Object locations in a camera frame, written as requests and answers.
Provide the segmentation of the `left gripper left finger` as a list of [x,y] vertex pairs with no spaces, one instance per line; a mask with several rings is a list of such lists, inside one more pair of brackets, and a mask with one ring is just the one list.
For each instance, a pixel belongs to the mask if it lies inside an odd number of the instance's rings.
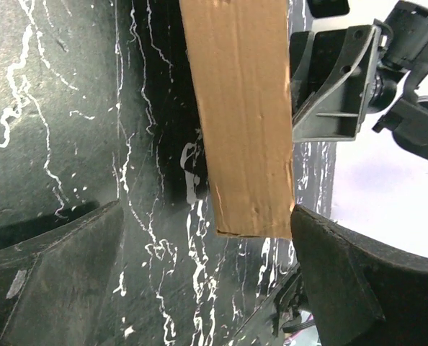
[[118,201],[0,228],[0,345],[94,345],[124,231]]

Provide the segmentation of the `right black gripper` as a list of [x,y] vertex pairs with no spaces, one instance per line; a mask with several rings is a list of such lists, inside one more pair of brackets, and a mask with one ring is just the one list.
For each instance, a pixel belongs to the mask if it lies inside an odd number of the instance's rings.
[[397,1],[371,25],[290,36],[293,140],[353,141],[365,115],[416,100],[428,76],[428,8]]

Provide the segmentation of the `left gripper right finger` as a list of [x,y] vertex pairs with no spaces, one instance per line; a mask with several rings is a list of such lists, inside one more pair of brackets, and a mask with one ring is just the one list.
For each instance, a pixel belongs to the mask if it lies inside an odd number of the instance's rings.
[[428,258],[301,205],[290,224],[322,345],[428,345]]

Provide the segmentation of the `cardboard box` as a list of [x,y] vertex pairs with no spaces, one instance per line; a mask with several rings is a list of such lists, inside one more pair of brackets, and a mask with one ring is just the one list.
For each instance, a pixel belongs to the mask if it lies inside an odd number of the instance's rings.
[[180,2],[218,234],[290,239],[286,1]]

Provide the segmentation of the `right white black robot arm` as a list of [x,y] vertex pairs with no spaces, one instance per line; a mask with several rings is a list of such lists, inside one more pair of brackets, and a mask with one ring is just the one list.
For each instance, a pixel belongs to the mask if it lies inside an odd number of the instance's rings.
[[290,36],[293,139],[353,141],[366,115],[428,160],[428,8],[399,1],[383,20]]

